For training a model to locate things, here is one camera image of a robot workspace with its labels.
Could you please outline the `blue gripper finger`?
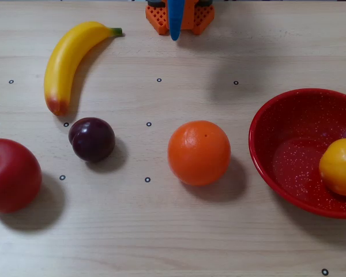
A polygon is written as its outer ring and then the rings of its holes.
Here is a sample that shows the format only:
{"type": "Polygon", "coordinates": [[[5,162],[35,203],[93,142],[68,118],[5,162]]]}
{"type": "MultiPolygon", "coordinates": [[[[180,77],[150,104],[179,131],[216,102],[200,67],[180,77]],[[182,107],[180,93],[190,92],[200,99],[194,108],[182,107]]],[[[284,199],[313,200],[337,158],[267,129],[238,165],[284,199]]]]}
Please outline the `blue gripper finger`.
{"type": "Polygon", "coordinates": [[[180,35],[185,11],[185,0],[168,0],[167,5],[170,36],[173,41],[177,41],[180,35]]]}

